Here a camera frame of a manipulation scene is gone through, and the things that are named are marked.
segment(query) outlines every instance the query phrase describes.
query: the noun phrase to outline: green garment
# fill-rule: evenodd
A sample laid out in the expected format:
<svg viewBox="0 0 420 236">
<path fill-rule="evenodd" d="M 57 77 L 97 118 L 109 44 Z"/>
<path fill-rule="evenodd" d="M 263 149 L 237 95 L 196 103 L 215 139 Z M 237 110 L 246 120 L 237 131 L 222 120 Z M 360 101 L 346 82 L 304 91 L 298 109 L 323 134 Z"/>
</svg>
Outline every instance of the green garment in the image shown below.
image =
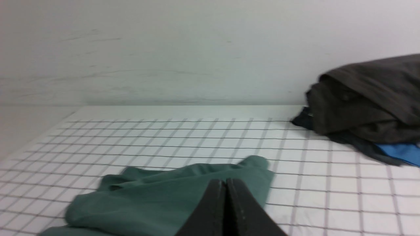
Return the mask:
<svg viewBox="0 0 420 236">
<path fill-rule="evenodd" d="M 241 179 L 264 206 L 273 179 L 267 167 L 259 156 L 237 165 L 195 164 L 171 171 L 127 167 L 120 175 L 104 176 L 96 192 L 76 196 L 65 215 L 68 226 L 40 235 L 174 236 L 211 179 Z"/>
</svg>

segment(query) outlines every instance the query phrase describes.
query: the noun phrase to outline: black object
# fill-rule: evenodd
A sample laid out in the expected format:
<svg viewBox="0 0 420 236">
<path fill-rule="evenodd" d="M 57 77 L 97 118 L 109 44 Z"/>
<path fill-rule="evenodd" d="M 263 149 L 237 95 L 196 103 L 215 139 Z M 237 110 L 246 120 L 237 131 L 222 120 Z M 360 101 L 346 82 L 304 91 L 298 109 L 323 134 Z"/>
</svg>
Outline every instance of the black object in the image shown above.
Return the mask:
<svg viewBox="0 0 420 236">
<path fill-rule="evenodd" d="M 307 100 L 318 134 L 348 130 L 373 143 L 419 142 L 420 54 L 328 71 Z"/>
<path fill-rule="evenodd" d="M 240 179 L 211 180 L 175 236 L 287 236 Z"/>
<path fill-rule="evenodd" d="M 308 107 L 303 107 L 301 113 L 296 116 L 291 122 L 296 126 L 300 126 L 309 130 L 313 130 L 313 117 L 311 115 L 311 109 Z M 375 159 L 377 161 L 383 162 L 388 165 L 400 166 L 405 164 L 400 159 L 395 159 L 390 156 L 387 156 L 378 146 L 374 145 L 372 142 L 361 139 L 349 131 L 339 131 L 326 135 L 331 141 L 340 143 L 340 144 L 351 144 L 359 152 L 365 154 L 366 156 Z"/>
</svg>

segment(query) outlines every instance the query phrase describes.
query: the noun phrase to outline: dark gray garment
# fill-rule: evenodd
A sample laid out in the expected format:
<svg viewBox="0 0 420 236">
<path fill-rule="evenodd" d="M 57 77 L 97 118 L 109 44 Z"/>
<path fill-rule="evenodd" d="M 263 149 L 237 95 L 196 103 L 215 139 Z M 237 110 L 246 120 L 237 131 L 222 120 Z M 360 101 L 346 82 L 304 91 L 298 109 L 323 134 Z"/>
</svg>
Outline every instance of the dark gray garment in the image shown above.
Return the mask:
<svg viewBox="0 0 420 236">
<path fill-rule="evenodd" d="M 307 93 L 314 130 L 374 143 L 420 142 L 420 54 L 350 64 Z"/>
<path fill-rule="evenodd" d="M 296 116 L 291 122 L 296 126 L 312 130 L 312 119 L 313 117 L 311 116 L 310 108 L 304 107 L 301 113 L 298 116 Z M 400 159 L 387 156 L 379 147 L 377 147 L 373 143 L 356 137 L 348 131 L 335 132 L 327 134 L 326 136 L 333 142 L 341 144 L 351 144 L 359 152 L 385 164 L 400 166 L 404 163 Z"/>
</svg>

